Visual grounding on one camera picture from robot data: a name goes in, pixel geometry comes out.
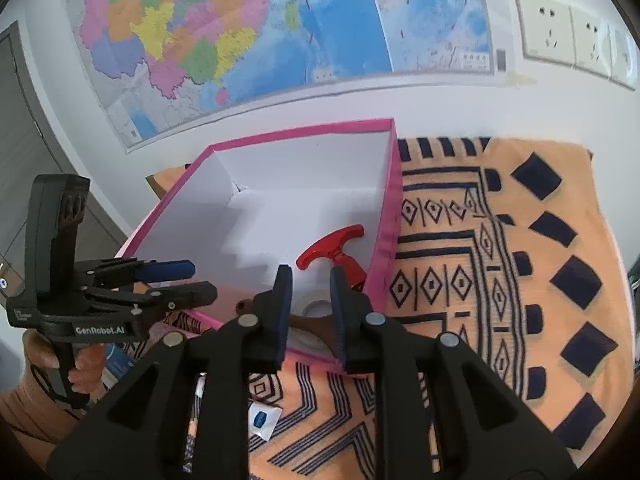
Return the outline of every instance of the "red t-handle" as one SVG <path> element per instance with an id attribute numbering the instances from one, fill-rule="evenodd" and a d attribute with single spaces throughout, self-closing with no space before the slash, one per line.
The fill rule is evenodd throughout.
<path id="1" fill-rule="evenodd" d="M 329 258 L 334 264 L 344 267 L 347 282 L 351 288 L 362 290 L 367 273 L 360 264 L 348 254 L 342 252 L 343 245 L 352 238 L 362 238 L 364 227 L 361 224 L 350 225 L 338 229 L 327 236 L 320 238 L 315 244 L 300 254 L 296 265 L 300 270 L 305 270 L 309 264 L 317 258 Z"/>

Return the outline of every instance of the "orange blanket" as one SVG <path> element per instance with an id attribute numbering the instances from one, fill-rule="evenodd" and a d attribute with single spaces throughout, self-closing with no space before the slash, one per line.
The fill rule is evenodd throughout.
<path id="1" fill-rule="evenodd" d="M 404 202 L 386 313 L 412 332 L 460 334 L 580 465 L 633 377 L 626 284 L 589 153 L 489 138 L 399 147 Z M 182 171 L 150 179 L 167 190 Z M 269 442 L 251 437 L 252 474 L 372 479 L 372 385 L 292 359 L 277 376 L 252 376 L 252 398 L 284 410 Z M 437 470 L 431 434 L 425 460 Z"/>

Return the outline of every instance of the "white wall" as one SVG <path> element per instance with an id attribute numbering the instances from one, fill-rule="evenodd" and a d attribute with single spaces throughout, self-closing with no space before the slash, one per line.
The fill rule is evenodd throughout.
<path id="1" fill-rule="evenodd" d="M 625 30 L 609 0 L 559 0 Z M 145 177 L 193 160 L 208 144 L 329 121 L 396 118 L 398 134 L 537 137 L 581 143 L 594 152 L 602 210 L 625 264 L 640 252 L 640 202 L 633 197 L 640 153 L 640 90 L 631 92 L 578 70 L 522 57 L 510 0 L 517 75 L 532 84 L 507 88 L 424 86 L 381 89 L 277 105 L 200 126 L 126 155 L 88 87 L 64 0 L 11 0 L 0 30 L 19 20 L 27 64 L 49 121 L 103 207 L 129 233 L 157 202 Z M 4 338 L 4 329 L 0 335 Z"/>

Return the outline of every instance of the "human hand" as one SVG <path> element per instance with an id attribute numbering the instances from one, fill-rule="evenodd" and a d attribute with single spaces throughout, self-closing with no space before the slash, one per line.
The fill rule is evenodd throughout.
<path id="1" fill-rule="evenodd" d="M 38 368 L 58 369 L 60 364 L 51 345 L 37 331 L 29 329 L 22 334 L 24 354 Z M 69 371 L 72 390 L 90 394 L 102 384 L 102 370 L 106 364 L 103 344 L 82 348 L 76 356 L 76 367 Z"/>

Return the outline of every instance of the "white packet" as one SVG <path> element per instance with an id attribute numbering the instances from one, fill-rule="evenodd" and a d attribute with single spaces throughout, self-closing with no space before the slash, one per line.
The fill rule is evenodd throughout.
<path id="1" fill-rule="evenodd" d="M 263 440 L 269 440 L 281 414 L 281 408 L 254 400 L 249 406 L 249 433 L 256 434 Z"/>

